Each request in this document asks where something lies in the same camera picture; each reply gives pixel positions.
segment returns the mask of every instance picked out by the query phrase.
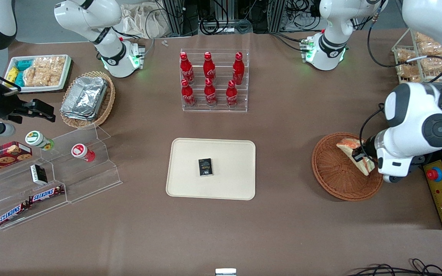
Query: table surface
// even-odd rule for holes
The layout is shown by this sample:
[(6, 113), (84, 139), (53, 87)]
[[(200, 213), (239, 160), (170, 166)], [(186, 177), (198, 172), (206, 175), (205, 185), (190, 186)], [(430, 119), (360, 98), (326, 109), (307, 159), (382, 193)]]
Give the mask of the table surface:
[[(404, 30), (373, 32), (373, 52), (389, 51)], [(294, 34), (305, 37), (309, 33)], [(358, 133), (362, 122), (397, 85), (393, 68), (373, 63), (366, 32), (355, 32), (339, 66), (323, 72), (269, 35), (198, 35), (155, 42), (144, 69), (113, 78), (117, 96), (102, 125), (109, 156), (123, 184), (76, 204), (0, 231), (0, 275), (345, 275), (375, 263), (410, 268), (409, 258), (442, 267), (442, 230), (421, 171), (385, 183), (370, 200), (345, 202), (323, 190), (310, 157), (324, 135)], [(187, 113), (181, 109), (181, 48), (250, 50), (246, 114)], [(15, 43), (10, 56), (69, 54), (71, 79), (104, 71), (91, 43)], [(21, 96), (51, 103), (62, 93)], [(386, 128), (372, 119), (365, 136)], [(12, 138), (38, 129), (67, 133), (24, 118)], [(251, 140), (256, 144), (256, 196), (250, 201), (170, 197), (165, 192), (175, 138)]]

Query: woven basket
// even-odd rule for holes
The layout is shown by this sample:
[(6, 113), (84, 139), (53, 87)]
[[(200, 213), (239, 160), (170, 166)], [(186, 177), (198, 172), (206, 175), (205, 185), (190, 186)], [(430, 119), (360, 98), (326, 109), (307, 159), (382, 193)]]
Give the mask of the woven basket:
[(375, 168), (369, 176), (363, 175), (336, 144), (344, 138), (359, 137), (338, 132), (322, 138), (312, 154), (312, 168), (323, 189), (339, 199), (360, 201), (374, 196), (383, 183), (383, 176)]
[[(100, 110), (98, 111), (98, 116), (94, 121), (85, 121), (85, 120), (77, 120), (77, 119), (71, 119), (68, 118), (66, 116), (64, 116), (61, 113), (61, 118), (63, 118), (63, 121), (70, 127), (75, 127), (75, 128), (82, 128), (82, 127), (86, 127), (89, 124), (93, 124), (95, 123), (97, 126), (103, 124), (103, 122), (105, 122), (105, 120), (107, 119), (107, 117), (110, 115), (110, 111), (112, 111), (112, 105), (114, 105), (114, 100), (115, 100), (115, 87), (114, 84), (112, 83), (112, 80), (110, 79), (110, 77), (102, 72), (88, 72), (88, 73), (84, 73), (82, 74), (80, 77), (101, 77), (102, 79), (107, 81), (107, 90), (105, 91), (105, 97), (103, 99), (102, 105), (100, 106)], [(68, 89), (66, 90), (66, 94), (64, 95), (63, 98), (63, 103), (66, 100), (67, 96), (69, 95), (69, 91), (71, 91), (71, 87), (72, 85), (76, 82), (78, 78), (76, 78), (75, 80), (73, 80), (73, 82), (68, 86)]]

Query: red cookie box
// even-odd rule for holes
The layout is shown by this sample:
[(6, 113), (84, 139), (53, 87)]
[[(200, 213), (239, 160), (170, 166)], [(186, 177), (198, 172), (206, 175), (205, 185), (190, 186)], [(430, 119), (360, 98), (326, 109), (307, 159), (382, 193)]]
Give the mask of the red cookie box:
[(0, 146), (0, 169), (32, 157), (32, 149), (13, 141)]

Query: floor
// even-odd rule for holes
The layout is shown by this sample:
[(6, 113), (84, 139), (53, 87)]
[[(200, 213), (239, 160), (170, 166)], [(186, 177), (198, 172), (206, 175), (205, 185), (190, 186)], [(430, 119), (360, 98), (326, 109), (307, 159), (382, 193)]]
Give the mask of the floor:
[[(141, 0), (117, 0), (123, 3), (137, 3)], [(29, 43), (79, 42), (86, 39), (77, 33), (62, 28), (54, 17), (54, 5), (58, 0), (18, 0), (16, 19), (18, 33), (16, 39)], [(403, 28), (405, 26), (395, 0), (390, 0), (374, 28)], [(5, 73), (8, 51), (0, 51), (0, 75)]]

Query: bottle cap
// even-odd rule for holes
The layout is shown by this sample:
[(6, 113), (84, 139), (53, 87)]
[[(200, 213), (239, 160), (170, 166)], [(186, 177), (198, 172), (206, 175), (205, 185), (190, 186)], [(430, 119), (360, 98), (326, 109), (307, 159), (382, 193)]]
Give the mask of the bottle cap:
[(38, 145), (38, 144), (42, 143), (43, 140), (44, 140), (44, 136), (42, 135), (42, 133), (40, 133), (39, 131), (36, 131), (36, 130), (30, 131), (25, 136), (25, 142), (31, 146)]
[(86, 148), (83, 144), (76, 144), (71, 149), (71, 154), (76, 158), (83, 158), (88, 152), (88, 148)]

